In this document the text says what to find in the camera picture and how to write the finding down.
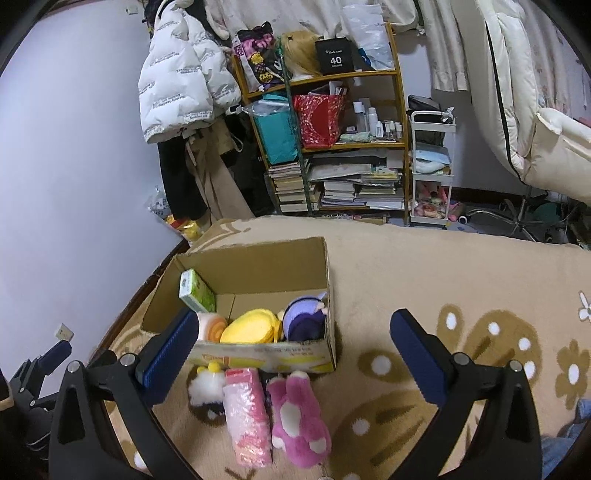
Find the flower pattern rug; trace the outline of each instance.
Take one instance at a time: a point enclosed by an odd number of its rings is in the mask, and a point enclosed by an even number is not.
[[[222,220],[193,248],[310,236],[326,239],[336,302],[337,370],[313,383],[333,452],[310,470],[293,467],[277,451],[268,468],[238,466],[224,418],[189,407],[187,384],[196,368],[185,364],[154,412],[204,480],[389,478],[435,414],[389,339],[390,316],[402,307],[452,352],[487,365],[519,360],[544,434],[556,435],[573,420],[577,400],[591,397],[588,252],[571,245],[284,216]],[[149,302],[113,343],[118,355],[138,352],[146,343],[140,324]],[[135,447],[114,405],[108,407],[133,465]],[[445,470],[461,460],[482,408],[474,405]]]

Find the cushion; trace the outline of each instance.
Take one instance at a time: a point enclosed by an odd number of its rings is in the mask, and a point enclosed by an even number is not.
[[[525,161],[517,151],[518,123],[509,54],[497,13],[492,2],[484,0],[452,0],[452,9],[462,35],[472,105],[480,131],[504,167],[520,176]],[[499,108],[499,88],[504,118]]]
[[[524,181],[591,205],[591,128],[558,110],[542,108]]]
[[[526,157],[534,138],[535,114],[538,111],[538,87],[530,41],[521,19],[503,12],[497,14],[497,19],[511,66],[514,114],[518,125],[515,149],[520,156]]]

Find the cardboard box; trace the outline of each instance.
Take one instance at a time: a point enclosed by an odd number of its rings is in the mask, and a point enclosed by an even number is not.
[[[225,367],[256,367],[267,372],[336,368],[335,323],[329,261],[322,237],[176,255],[164,271],[142,322],[142,330],[160,333],[184,303],[178,297],[181,274],[194,268],[216,294],[217,312],[235,320],[256,308],[279,312],[297,297],[328,292],[329,313],[322,340],[257,345],[197,342],[189,360],[199,365],[218,361]]]

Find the white flower print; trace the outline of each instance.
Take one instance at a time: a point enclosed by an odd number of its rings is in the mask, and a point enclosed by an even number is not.
[[[581,302],[583,303],[583,308],[579,310],[579,319],[581,322],[585,322],[587,320],[591,322],[591,307],[589,306],[587,297],[585,297],[585,294],[582,291],[579,292],[579,296],[581,297]]]

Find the yellow plush toy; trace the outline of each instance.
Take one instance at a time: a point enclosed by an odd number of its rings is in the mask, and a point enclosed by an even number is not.
[[[271,343],[281,335],[281,322],[267,309],[240,315],[223,331],[220,343]]]

